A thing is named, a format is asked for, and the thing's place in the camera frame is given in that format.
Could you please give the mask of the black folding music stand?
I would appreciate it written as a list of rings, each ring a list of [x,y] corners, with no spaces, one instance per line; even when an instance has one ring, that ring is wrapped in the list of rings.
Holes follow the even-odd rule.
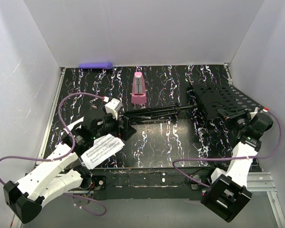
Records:
[[[182,111],[199,109],[207,118],[233,118],[236,115],[261,111],[264,107],[249,98],[236,87],[223,83],[221,85],[209,85],[205,82],[193,83],[186,91],[187,105],[180,103],[167,106],[136,109],[125,111],[132,122],[150,121],[160,118],[173,118]]]

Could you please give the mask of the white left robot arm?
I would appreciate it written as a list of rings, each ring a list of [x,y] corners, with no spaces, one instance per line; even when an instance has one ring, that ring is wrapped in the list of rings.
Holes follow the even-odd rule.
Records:
[[[128,117],[112,114],[92,119],[88,114],[68,126],[75,141],[65,136],[57,148],[29,174],[3,186],[6,204],[23,224],[65,192],[91,186],[92,169],[124,147],[136,129]]]

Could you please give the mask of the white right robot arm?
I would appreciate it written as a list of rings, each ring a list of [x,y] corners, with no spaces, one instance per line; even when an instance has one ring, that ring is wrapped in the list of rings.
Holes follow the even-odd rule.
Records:
[[[220,167],[205,177],[209,187],[201,203],[226,222],[231,222],[249,203],[247,177],[255,156],[261,149],[260,138],[273,125],[268,109],[250,112],[247,109],[219,109],[218,114],[238,128],[236,145],[227,170]]]

